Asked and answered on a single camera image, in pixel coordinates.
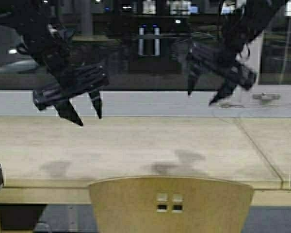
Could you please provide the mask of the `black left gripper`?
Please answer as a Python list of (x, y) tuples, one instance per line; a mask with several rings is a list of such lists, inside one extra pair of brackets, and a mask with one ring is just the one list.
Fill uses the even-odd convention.
[(59, 117), (83, 127), (83, 121), (70, 99), (87, 93), (98, 118), (102, 119), (100, 89), (108, 84), (109, 79), (103, 66), (79, 67), (72, 73), (57, 77), (56, 81), (34, 90), (33, 103), (40, 111), (53, 106)]

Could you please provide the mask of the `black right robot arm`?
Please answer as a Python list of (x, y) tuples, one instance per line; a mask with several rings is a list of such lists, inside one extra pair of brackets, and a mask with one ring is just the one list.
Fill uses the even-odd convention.
[(229, 98), (237, 87), (249, 91), (257, 80), (257, 73), (238, 61), (245, 46), (252, 43), (269, 26), (272, 19), (284, 7), (286, 0), (248, 0), (234, 13), (218, 18), (220, 30), (218, 46), (212, 47), (192, 42), (188, 52), (190, 73), (187, 94), (190, 96), (203, 73), (213, 72), (223, 78), (223, 83), (209, 101), (213, 105)]

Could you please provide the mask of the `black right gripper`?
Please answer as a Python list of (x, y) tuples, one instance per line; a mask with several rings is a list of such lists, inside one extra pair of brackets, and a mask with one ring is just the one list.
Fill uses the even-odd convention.
[(204, 73), (213, 72), (228, 80), (217, 90), (209, 106), (233, 95), (238, 85), (245, 90), (251, 89), (257, 80), (257, 73), (239, 62), (234, 54), (222, 54), (219, 49), (206, 44), (192, 43), (187, 61), (189, 66), (188, 96), (192, 94), (200, 76)]

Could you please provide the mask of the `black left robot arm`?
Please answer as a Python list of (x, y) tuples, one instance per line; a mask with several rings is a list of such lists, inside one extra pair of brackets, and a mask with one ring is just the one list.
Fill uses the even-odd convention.
[(70, 99), (87, 93), (102, 118), (100, 89), (109, 84), (107, 73), (100, 64), (73, 64), (70, 41), (74, 34), (51, 23), (41, 0), (0, 0), (0, 26), (15, 30), (22, 38), (16, 50), (45, 67), (55, 79), (33, 90), (32, 101), (39, 111), (53, 106), (59, 117), (83, 126)]

